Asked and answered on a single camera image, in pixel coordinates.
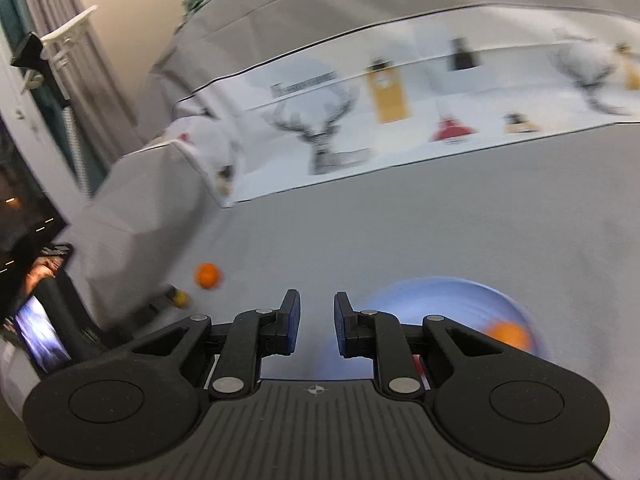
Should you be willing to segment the person left hand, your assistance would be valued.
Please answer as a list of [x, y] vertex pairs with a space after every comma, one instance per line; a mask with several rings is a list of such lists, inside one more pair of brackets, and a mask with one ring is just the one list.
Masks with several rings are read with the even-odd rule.
[[59, 256], [44, 256], [36, 259], [26, 274], [24, 295], [28, 296], [44, 278], [54, 278], [64, 260]]

